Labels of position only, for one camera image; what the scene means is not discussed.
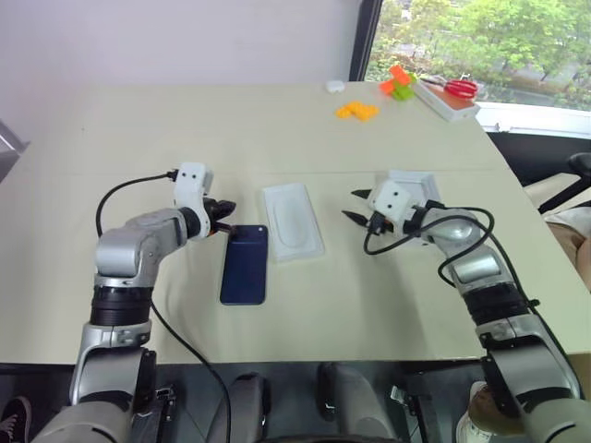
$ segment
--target scissors handle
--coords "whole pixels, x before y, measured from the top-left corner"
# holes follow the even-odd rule
[[[478,92],[476,83],[468,80],[450,80],[443,89],[460,99],[474,99]]]

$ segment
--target beige table surface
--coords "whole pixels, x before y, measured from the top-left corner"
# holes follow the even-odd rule
[[[362,124],[332,113],[376,103]],[[447,359],[482,354],[460,296],[439,281],[435,246],[368,257],[364,232],[342,209],[367,212],[348,192],[393,169],[434,171],[448,205],[497,218],[532,298],[568,353],[591,350],[589,294],[476,121],[450,125],[419,101],[397,103],[371,84],[342,95],[320,86],[134,87],[83,90],[0,185],[0,361],[72,363],[92,287],[93,217],[110,187],[181,161],[215,171],[211,195],[236,201],[233,223],[266,223],[260,190],[301,182],[326,254],[268,266],[260,306],[219,303],[225,238],[191,242],[167,258],[155,303],[213,362]],[[170,206],[173,185],[118,193],[103,227]],[[193,363],[154,321],[161,363]]]

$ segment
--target black wire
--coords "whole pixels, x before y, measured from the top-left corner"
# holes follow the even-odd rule
[[[413,429],[413,432],[410,434],[410,437],[409,438],[412,438],[413,437],[413,435],[415,434],[415,432],[416,432],[417,429],[418,429],[418,423],[416,424],[415,429]]]
[[[168,322],[166,322],[164,317],[160,314],[160,312],[156,308],[156,305],[154,304],[153,301],[150,301],[150,306],[151,306],[151,310],[154,311],[154,314],[160,320],[160,322],[163,324],[163,326],[166,328],[166,330],[168,330],[168,332],[170,332],[170,335],[175,337],[179,343],[181,343],[183,346],[185,346],[185,348],[195,356],[195,358],[197,358],[200,362],[203,363],[203,365],[207,368],[207,370],[210,371],[211,376],[213,378],[215,378],[215,381],[217,381],[219,383],[220,387],[222,388],[223,402],[225,403],[225,427],[226,427],[225,441],[226,441],[226,443],[230,443],[230,432],[232,431],[232,408],[230,407],[230,393],[228,392],[228,388],[225,386],[225,383],[223,382],[222,378],[220,377],[220,374],[218,374],[218,372],[215,369],[213,369],[213,367],[211,366],[211,363],[208,362],[207,359],[201,353],[199,353],[199,351],[197,351],[195,348],[193,348],[193,346],[191,346],[189,343],[187,343],[185,341],[185,339],[183,339],[180,335],[178,335],[178,333],[173,329],[173,327],[170,326],[168,324]]]
[[[107,200],[115,192],[117,192],[119,189],[121,189],[123,187],[134,185],[136,183],[149,182],[151,180],[160,180],[161,178],[170,178],[172,180],[175,180],[176,179],[176,173],[177,172],[178,172],[177,170],[173,170],[173,171],[170,171],[170,172],[168,172],[166,174],[153,175],[153,176],[150,176],[150,177],[142,177],[142,178],[137,178],[135,180],[129,180],[128,182],[124,182],[124,183],[122,183],[120,185],[115,186],[113,189],[111,189],[109,192],[107,192],[104,195],[104,197],[101,199],[101,202],[99,203],[99,206],[97,206],[97,208],[96,208],[96,214],[94,216],[94,222],[96,224],[96,233],[98,234],[98,236],[101,237],[103,235],[103,227],[102,227],[102,223],[101,223],[101,216],[103,215],[103,207],[104,207],[104,204],[107,202]],[[213,367],[211,366],[211,363],[208,362],[207,359],[203,355],[201,355],[201,353],[199,353],[187,341],[185,341],[185,339],[183,339],[175,331],[175,329],[168,324],[168,322],[160,314],[160,311],[158,311],[158,309],[156,308],[156,305],[154,304],[153,301],[150,301],[150,307],[151,307],[151,310],[156,315],[156,317],[160,320],[160,322],[166,328],[166,330],[168,330],[168,332],[173,337],[175,337],[175,339],[179,343],[181,343],[185,347],[185,349],[187,349],[190,353],[192,353],[206,367],[206,369],[210,372],[211,376],[215,379],[215,381],[218,382],[218,384],[220,385],[220,388],[222,388],[223,402],[225,404],[225,411],[226,411],[226,434],[225,434],[225,442],[226,443],[230,443],[230,435],[231,435],[231,432],[232,432],[232,408],[230,406],[230,393],[228,391],[228,388],[225,386],[225,383],[223,382],[223,380],[220,377],[220,375],[218,374],[218,372],[215,369],[213,369]]]
[[[450,220],[466,220],[468,222],[472,222],[478,228],[482,229],[485,232],[488,230],[488,228],[485,227],[485,225],[482,224],[480,221],[475,220],[475,219],[473,219],[471,217],[468,217],[467,215],[449,215],[447,217],[441,217],[440,219],[437,219],[435,221],[432,221],[431,223],[427,223],[425,226],[421,226],[417,230],[411,232],[405,238],[402,238],[402,239],[400,239],[400,240],[392,243],[391,245],[387,245],[387,246],[383,247],[382,249],[375,249],[373,251],[369,250],[369,248],[368,248],[368,246],[369,246],[369,239],[371,238],[371,235],[372,235],[372,232],[368,232],[368,234],[366,235],[366,238],[365,238],[365,240],[363,242],[363,251],[366,254],[368,254],[369,256],[376,256],[377,254],[383,254],[384,252],[391,251],[391,250],[393,250],[394,248],[396,248],[396,247],[398,247],[400,245],[404,245],[405,243],[410,242],[415,237],[420,236],[423,232],[431,229],[433,226],[437,226],[438,224],[442,224],[442,223],[444,223],[446,221],[448,222]]]
[[[453,284],[453,281],[451,281],[450,279],[448,279],[445,274],[443,274],[443,270],[445,268],[447,268],[449,265],[451,265],[455,260],[457,260],[458,258],[462,258],[468,254],[470,254],[472,251],[474,251],[476,248],[478,248],[480,245],[482,245],[484,242],[486,242],[488,240],[488,238],[490,237],[490,235],[492,234],[492,230],[495,227],[495,218],[494,216],[487,210],[483,210],[482,208],[474,208],[471,206],[463,206],[463,207],[459,207],[459,208],[450,208],[452,210],[471,210],[473,212],[481,212],[483,214],[485,214],[488,218],[488,227],[486,229],[483,229],[482,226],[478,226],[480,229],[482,229],[484,231],[484,234],[482,235],[482,237],[480,237],[478,239],[477,242],[475,242],[473,245],[467,247],[466,249],[464,249],[463,251],[455,254],[454,256],[449,257],[448,259],[446,259],[445,261],[443,261],[439,267],[437,268],[437,275],[440,276],[440,278],[445,281],[447,284],[449,284],[450,286],[452,286],[453,288],[455,288],[455,284]]]
[[[94,223],[96,224],[96,233],[99,235],[99,237],[101,235],[103,235],[103,227],[101,226],[101,216],[103,215],[104,204],[115,192],[117,192],[122,187],[134,185],[135,183],[149,182],[151,180],[160,180],[161,178],[173,178],[172,174],[174,174],[174,173],[153,175],[150,177],[143,177],[143,178],[137,178],[135,180],[129,180],[128,182],[124,182],[121,185],[115,186],[113,189],[111,189],[109,192],[107,192],[104,195],[104,197],[101,199],[101,201],[99,202],[99,206],[96,207],[96,214],[94,214]]]

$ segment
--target smartphone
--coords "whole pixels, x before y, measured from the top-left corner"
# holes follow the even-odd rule
[[[262,225],[237,225],[228,237],[220,301],[224,305],[260,305],[267,285],[269,231]]]

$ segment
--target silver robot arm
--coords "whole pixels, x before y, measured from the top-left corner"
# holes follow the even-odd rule
[[[96,248],[94,296],[84,325],[66,407],[35,443],[127,441],[132,416],[149,406],[156,353],[151,334],[151,293],[161,261],[188,239],[227,228],[218,220],[235,204],[204,196],[211,171],[183,163],[176,178],[177,209],[157,210],[104,233]]]
[[[447,258],[474,245],[483,235],[470,222],[476,220],[470,211],[448,209],[436,202],[428,202],[425,208],[413,207],[410,195],[393,180],[371,191],[368,204],[378,218],[385,218],[405,234],[432,225],[421,236]],[[414,214],[406,220],[412,209]],[[433,223],[451,216],[468,220]],[[509,416],[521,417],[526,433],[536,443],[591,441],[591,406],[582,400],[578,379],[497,252],[480,245],[453,261],[447,270],[487,351],[482,365],[499,408]]]

